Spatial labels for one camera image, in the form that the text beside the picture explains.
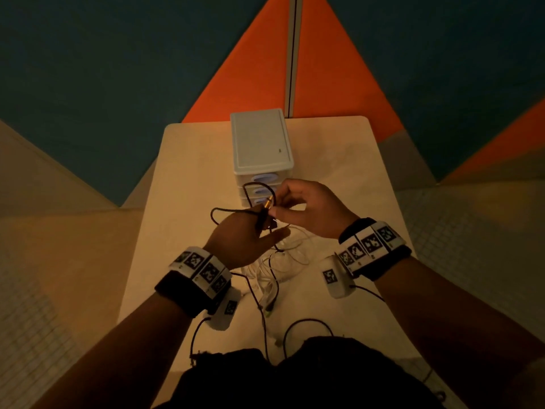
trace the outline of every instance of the forearm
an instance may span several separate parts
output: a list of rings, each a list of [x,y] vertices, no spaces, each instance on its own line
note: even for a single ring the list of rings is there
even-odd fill
[[[153,294],[87,352],[33,409],[149,408],[191,318]]]
[[[539,339],[412,257],[375,283],[415,347],[471,407],[490,406],[545,356]]]

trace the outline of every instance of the person's right hand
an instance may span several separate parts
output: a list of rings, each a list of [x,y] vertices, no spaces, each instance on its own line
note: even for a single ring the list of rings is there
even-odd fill
[[[304,211],[290,209],[306,203]],[[285,179],[276,190],[276,206],[269,215],[324,238],[338,238],[359,217],[319,182]]]

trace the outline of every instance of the table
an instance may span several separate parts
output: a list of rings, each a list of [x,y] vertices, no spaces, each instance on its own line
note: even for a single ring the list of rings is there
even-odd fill
[[[388,222],[412,247],[371,126],[363,116],[287,119],[295,167],[293,176],[329,186],[353,212]],[[119,312],[121,321],[153,293],[167,266],[183,249],[202,247],[215,225],[214,206],[240,208],[233,174],[229,122],[168,125],[161,143],[146,210]],[[391,358],[416,358],[414,349],[387,306],[357,290],[347,298],[332,299],[314,264],[332,254],[335,240],[315,237],[314,263],[280,286],[280,295],[267,318],[272,363],[283,359],[282,338],[289,325],[314,317],[328,323],[336,335],[354,337]],[[245,284],[233,277],[233,284]],[[374,289],[360,277],[357,284]],[[172,365],[172,371],[190,367],[189,345],[194,319]],[[298,324],[287,339],[288,354],[304,339],[326,335],[312,322]],[[228,352],[256,347],[264,350],[261,316],[251,295],[245,295],[232,324],[224,332],[201,326],[195,351]]]

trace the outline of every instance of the hand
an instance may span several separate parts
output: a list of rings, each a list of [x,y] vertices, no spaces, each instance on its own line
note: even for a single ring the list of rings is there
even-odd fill
[[[263,205],[257,205],[249,210],[260,212],[262,209]],[[256,222],[254,214],[231,214],[216,227],[203,248],[232,270],[253,263],[290,234],[289,228],[280,228],[260,238],[261,230],[255,229]]]
[[[304,211],[289,209],[306,203]],[[286,179],[276,191],[276,206],[269,215],[324,238],[338,238],[359,217],[350,211],[331,190],[303,179]]]

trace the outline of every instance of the floor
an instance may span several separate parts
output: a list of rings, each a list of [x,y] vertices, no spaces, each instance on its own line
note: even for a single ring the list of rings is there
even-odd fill
[[[397,197],[423,262],[545,340],[545,181]],[[141,219],[138,209],[0,218],[0,409],[31,406],[114,327]],[[399,364],[427,372],[423,360]],[[157,402],[179,376],[169,374]],[[427,385],[445,390],[435,375]],[[446,391],[447,407],[463,407]]]

